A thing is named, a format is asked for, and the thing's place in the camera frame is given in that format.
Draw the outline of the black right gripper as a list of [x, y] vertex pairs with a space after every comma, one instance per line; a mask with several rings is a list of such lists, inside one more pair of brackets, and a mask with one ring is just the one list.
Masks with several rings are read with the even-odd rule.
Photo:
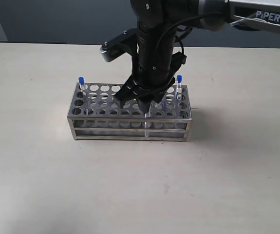
[[127, 101], [136, 98], [143, 114], [152, 103], [160, 103], [165, 90], [174, 83], [172, 62], [176, 28], [160, 24], [148, 28], [137, 27], [137, 55], [132, 57], [132, 73], [126, 83], [114, 95], [114, 102], [122, 109]]

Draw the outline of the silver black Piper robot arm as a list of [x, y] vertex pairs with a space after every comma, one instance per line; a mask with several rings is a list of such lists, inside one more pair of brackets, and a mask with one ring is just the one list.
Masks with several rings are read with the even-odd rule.
[[225, 24], [241, 30], [280, 34], [280, 4], [250, 0], [133, 0], [137, 27], [118, 38], [116, 46], [131, 55], [131, 75], [114, 95], [123, 107], [136, 100], [143, 113], [160, 102], [174, 84], [175, 73], [186, 62], [184, 52], [173, 52], [179, 26], [184, 36], [194, 29], [219, 31]]

